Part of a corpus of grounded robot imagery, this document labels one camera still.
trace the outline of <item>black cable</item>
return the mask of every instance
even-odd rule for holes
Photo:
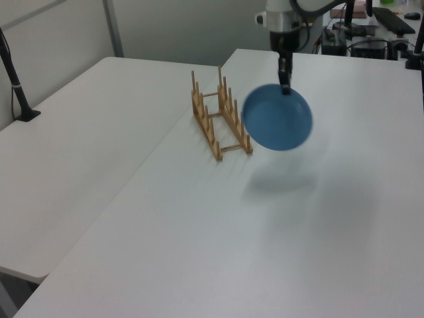
[[[366,44],[366,43],[372,43],[372,42],[385,42],[385,43],[388,43],[389,41],[383,40],[382,38],[381,39],[376,39],[376,40],[364,40],[364,41],[359,41],[359,42],[356,42],[354,44],[351,44],[350,46],[347,47],[347,49],[353,48],[354,46],[357,46],[357,45]]]
[[[11,103],[11,108],[12,108],[12,118],[14,121],[16,121],[16,117],[15,117],[15,111],[13,110],[13,87],[12,87],[12,103]]]
[[[297,50],[293,51],[293,53],[302,51],[307,46],[309,39],[311,38],[311,30],[310,30],[310,27],[309,27],[309,23],[307,22],[307,19],[305,19],[305,18],[303,18],[303,19],[305,20],[305,24],[306,24],[306,33],[307,33],[306,41],[305,41],[305,44],[302,45],[301,48],[298,48]]]
[[[9,54],[9,56],[11,56],[11,48],[9,48],[9,43],[7,43],[6,37],[3,34],[3,31],[0,28],[0,34],[1,34],[1,38],[3,39],[4,43],[6,44],[6,48],[7,48],[7,53]]]
[[[297,3],[297,0],[290,0],[291,7],[302,17],[305,18],[317,18],[320,15],[323,15],[327,11],[330,11],[332,8],[336,7],[337,5],[341,5],[345,3],[346,0],[334,0],[332,3],[329,3],[328,5],[325,5],[324,7],[320,8],[316,11],[306,11],[303,10],[299,4]]]

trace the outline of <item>white table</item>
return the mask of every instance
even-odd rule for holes
[[[239,105],[276,61],[231,56]],[[16,318],[421,317],[421,73],[295,54],[292,83],[306,143],[216,163],[187,110]]]
[[[0,132],[0,272],[41,282],[191,105],[211,66],[106,58]]]

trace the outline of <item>white wall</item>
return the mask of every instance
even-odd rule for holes
[[[265,4],[266,0],[113,0],[113,9],[125,57],[222,65],[236,48],[270,49],[268,31],[254,23]],[[319,37],[322,22],[318,25],[305,52]]]
[[[102,0],[67,0],[4,33],[31,107],[113,56]],[[0,130],[12,121],[10,89],[0,64]]]

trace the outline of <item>keyboard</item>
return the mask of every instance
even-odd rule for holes
[[[398,36],[415,33],[413,28],[387,8],[373,7],[372,13],[377,18],[378,22]]]

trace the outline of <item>blue bowl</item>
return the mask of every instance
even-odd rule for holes
[[[272,150],[296,148],[312,130],[312,113],[306,100],[294,89],[290,95],[283,95],[278,84],[252,91],[244,102],[242,118],[250,136]]]

